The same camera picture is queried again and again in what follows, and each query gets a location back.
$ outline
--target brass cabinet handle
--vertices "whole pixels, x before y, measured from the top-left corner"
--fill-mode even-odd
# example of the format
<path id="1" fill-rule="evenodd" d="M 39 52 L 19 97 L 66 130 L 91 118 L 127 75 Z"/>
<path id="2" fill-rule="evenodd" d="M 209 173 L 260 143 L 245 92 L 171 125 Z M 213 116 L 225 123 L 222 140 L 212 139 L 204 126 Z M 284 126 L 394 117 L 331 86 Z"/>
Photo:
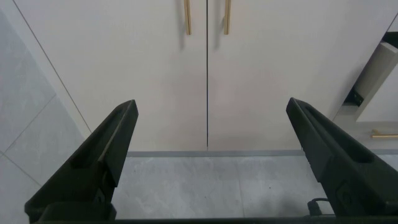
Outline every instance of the brass cabinet handle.
<path id="1" fill-rule="evenodd" d="M 189 0 L 184 0 L 184 8 L 185 8 L 185 25 L 187 27 L 187 35 L 191 35 L 191 8 L 189 5 Z"/>
<path id="2" fill-rule="evenodd" d="M 398 134 L 381 134 L 378 130 L 373 129 L 371 138 L 398 138 Z"/>
<path id="3" fill-rule="evenodd" d="M 229 25 L 231 19 L 231 0 L 225 0 L 225 16 L 224 16 L 224 34 L 229 34 Z"/>

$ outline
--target gray tile floor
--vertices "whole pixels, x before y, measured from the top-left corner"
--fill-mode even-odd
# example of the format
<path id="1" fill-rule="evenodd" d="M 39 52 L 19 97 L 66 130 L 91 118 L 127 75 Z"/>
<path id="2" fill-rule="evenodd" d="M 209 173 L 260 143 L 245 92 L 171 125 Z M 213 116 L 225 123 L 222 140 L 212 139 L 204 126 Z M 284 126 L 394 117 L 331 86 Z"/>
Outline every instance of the gray tile floor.
<path id="1" fill-rule="evenodd" d="M 398 169 L 398 156 L 381 158 Z M 112 203 L 117 218 L 301 217 L 316 197 L 325 193 L 303 156 L 138 157 Z"/>

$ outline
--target black cable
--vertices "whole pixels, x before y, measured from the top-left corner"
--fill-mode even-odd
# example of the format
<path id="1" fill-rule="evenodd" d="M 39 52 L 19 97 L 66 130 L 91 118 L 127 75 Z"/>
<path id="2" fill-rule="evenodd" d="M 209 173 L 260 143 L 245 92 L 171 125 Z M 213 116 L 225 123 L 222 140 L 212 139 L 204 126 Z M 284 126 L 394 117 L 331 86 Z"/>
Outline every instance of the black cable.
<path id="1" fill-rule="evenodd" d="M 329 202 L 327 198 L 314 198 L 309 203 L 307 203 L 308 210 L 310 211 L 310 216 L 322 215 L 322 211 L 317 203 L 317 201 Z"/>

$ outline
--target baseboard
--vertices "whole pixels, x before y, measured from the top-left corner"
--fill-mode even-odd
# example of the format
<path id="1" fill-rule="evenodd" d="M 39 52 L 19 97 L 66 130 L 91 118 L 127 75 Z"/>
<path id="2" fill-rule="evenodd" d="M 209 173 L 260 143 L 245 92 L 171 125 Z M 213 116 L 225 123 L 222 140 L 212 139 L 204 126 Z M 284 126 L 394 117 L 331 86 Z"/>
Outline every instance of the baseboard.
<path id="1" fill-rule="evenodd" d="M 398 149 L 371 150 L 377 155 L 398 154 Z M 217 156 L 304 156 L 302 150 L 264 150 L 264 151 L 152 151 L 127 152 L 127 157 L 217 157 Z"/>

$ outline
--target white cabinet door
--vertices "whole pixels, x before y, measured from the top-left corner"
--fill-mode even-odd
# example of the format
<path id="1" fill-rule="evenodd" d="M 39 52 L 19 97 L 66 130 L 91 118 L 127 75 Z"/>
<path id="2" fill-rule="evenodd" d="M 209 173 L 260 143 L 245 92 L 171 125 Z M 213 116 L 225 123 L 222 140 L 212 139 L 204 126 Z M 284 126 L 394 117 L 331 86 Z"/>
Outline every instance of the white cabinet door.
<path id="1" fill-rule="evenodd" d="M 398 1 L 208 2 L 209 150 L 300 149 L 290 97 L 333 118 L 398 12 Z"/>
<path id="2" fill-rule="evenodd" d="M 206 150 L 206 2 L 16 0 L 93 131 L 118 104 L 139 111 L 130 151 Z"/>

